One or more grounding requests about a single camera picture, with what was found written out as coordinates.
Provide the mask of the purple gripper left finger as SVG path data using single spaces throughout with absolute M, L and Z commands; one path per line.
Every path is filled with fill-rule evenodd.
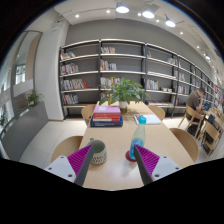
M 82 186 L 93 154 L 93 146 L 89 145 L 68 157 L 60 155 L 45 168 L 45 171 Z

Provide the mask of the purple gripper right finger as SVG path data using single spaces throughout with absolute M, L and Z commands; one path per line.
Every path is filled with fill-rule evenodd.
M 158 156 L 138 145 L 134 146 L 134 156 L 144 185 L 181 170 L 181 167 L 168 156 Z

